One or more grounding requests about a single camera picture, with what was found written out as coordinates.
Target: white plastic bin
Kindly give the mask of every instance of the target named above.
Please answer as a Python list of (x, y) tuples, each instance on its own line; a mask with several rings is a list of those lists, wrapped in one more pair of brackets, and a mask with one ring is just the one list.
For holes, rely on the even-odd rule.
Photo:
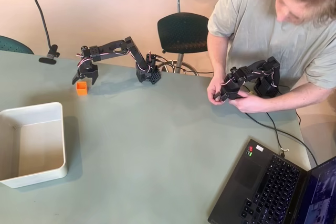
[(0, 112), (0, 183), (17, 188), (67, 173), (60, 103)]

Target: black laptop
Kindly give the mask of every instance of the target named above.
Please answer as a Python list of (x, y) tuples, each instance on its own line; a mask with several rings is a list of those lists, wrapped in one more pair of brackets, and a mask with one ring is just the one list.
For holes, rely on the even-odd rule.
[(336, 157), (307, 172), (250, 140), (208, 221), (335, 224)]

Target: chair backrest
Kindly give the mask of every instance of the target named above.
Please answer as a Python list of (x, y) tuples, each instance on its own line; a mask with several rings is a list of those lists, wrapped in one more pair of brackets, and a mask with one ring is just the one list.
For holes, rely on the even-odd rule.
[(26, 45), (22, 44), (19, 41), (4, 36), (0, 36), (0, 50), (11, 52), (22, 52), (24, 54), (31, 54), (31, 55), (34, 54), (33, 51)]

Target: man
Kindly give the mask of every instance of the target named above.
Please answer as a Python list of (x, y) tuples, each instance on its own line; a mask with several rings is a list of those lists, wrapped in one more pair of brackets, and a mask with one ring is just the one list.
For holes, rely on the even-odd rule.
[(336, 0), (219, 0), (208, 23), (214, 100), (226, 69), (274, 56), (280, 84), (290, 88), (305, 73), (308, 83), (271, 99), (240, 91), (230, 100), (242, 112), (296, 109), (325, 100), (336, 87)]

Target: laptop keyboard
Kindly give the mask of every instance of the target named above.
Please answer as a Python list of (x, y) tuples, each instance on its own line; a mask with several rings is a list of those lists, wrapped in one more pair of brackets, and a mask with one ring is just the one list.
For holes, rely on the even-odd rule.
[(273, 156), (252, 200), (246, 199), (243, 224), (281, 224), (292, 199), (300, 170)]

